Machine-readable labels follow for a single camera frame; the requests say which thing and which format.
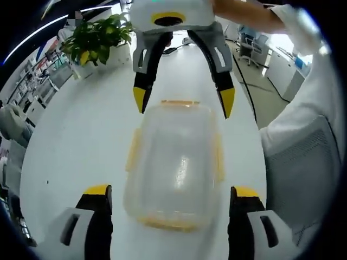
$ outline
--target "human arm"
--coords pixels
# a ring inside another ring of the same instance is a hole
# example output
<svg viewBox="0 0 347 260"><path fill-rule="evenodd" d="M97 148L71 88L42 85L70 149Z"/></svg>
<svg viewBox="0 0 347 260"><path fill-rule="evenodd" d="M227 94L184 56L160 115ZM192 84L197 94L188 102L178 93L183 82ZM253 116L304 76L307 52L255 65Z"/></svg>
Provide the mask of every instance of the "human arm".
<svg viewBox="0 0 347 260"><path fill-rule="evenodd" d="M282 20L270 9L240 0L211 0L214 13L265 33L287 33Z"/></svg>

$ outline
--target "white robot body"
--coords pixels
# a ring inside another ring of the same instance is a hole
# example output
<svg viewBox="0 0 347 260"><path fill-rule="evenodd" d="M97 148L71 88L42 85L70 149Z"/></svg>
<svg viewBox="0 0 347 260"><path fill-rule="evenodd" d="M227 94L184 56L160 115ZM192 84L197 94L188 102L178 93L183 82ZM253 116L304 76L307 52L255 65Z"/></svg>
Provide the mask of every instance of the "white robot body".
<svg viewBox="0 0 347 260"><path fill-rule="evenodd" d="M163 25L159 22L160 19L167 22L170 17L176 19L176 23ZM130 10L133 26L143 33L173 25L207 27L214 19L209 0L135 0Z"/></svg>

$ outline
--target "plastic lid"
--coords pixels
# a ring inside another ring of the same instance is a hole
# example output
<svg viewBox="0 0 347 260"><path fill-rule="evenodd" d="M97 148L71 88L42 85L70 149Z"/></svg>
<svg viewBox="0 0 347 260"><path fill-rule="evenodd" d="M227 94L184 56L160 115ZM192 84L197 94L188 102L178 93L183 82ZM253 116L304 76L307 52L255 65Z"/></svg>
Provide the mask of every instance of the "plastic lid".
<svg viewBox="0 0 347 260"><path fill-rule="evenodd" d="M219 182L210 108L165 102L149 108L127 163L127 213L146 225L190 231L209 224Z"/></svg>

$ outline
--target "black cable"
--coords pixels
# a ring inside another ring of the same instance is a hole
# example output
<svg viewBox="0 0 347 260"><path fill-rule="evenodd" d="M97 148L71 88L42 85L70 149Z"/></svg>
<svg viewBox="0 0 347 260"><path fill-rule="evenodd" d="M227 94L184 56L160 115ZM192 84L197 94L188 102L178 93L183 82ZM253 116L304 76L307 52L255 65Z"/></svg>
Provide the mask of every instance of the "black cable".
<svg viewBox="0 0 347 260"><path fill-rule="evenodd" d="M255 84L251 84L251 83L247 83L249 86L251 87L255 87L255 88L260 88L261 90L264 90L264 91L267 91L267 92L270 92L270 93L275 93L274 91L272 90L269 90L269 89L266 89L266 88L263 88L263 87L260 87L258 85L255 85Z"/></svg>
<svg viewBox="0 0 347 260"><path fill-rule="evenodd" d="M235 61L236 66L237 66L237 69L239 70L239 72L240 72L240 74L241 74L241 77L242 77L242 80L243 80L243 84L245 85L245 87L246 87L246 89L247 89L247 93L248 93L248 96L249 96L249 99L250 99L250 103L251 103L251 105L252 105L253 112L254 112L254 119L255 119L255 122L257 123L255 107L254 107L254 103L253 103L252 96L250 95L250 92L249 92L249 89L248 89L248 85L246 84L245 78L243 77L243 74L242 74L242 72L241 72L241 69L240 69L240 67L239 67L239 64L238 64L237 61L236 61L236 58L235 58L235 55L234 55L234 54L233 54L233 58L234 58L234 61Z"/></svg>
<svg viewBox="0 0 347 260"><path fill-rule="evenodd" d="M171 53L173 53L175 50L177 50L178 48L184 46L185 44L183 45L180 45L178 47L171 47L171 48L167 48L166 50L163 51L163 55L169 55Z"/></svg>

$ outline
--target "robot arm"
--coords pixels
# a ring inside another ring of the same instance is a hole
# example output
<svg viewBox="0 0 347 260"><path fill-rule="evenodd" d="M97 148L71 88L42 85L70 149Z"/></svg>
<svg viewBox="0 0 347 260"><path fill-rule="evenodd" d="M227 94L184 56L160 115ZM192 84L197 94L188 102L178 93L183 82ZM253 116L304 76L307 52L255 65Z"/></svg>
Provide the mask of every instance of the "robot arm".
<svg viewBox="0 0 347 260"><path fill-rule="evenodd" d="M61 213L33 250L42 260L108 260L113 225L110 185L87 189L76 207Z"/></svg>
<svg viewBox="0 0 347 260"><path fill-rule="evenodd" d="M229 259L295 259L300 253L292 230L249 188L231 188L228 235Z"/></svg>
<svg viewBox="0 0 347 260"><path fill-rule="evenodd" d="M137 36L133 56L133 69L136 72L133 93L140 113L145 112L160 57L172 40L172 32L187 30L208 62L224 116L230 116L235 96L230 75L232 56L225 43L222 26L214 21L208 0L135 1L130 10L130 19ZM222 55L223 63L217 51Z"/></svg>

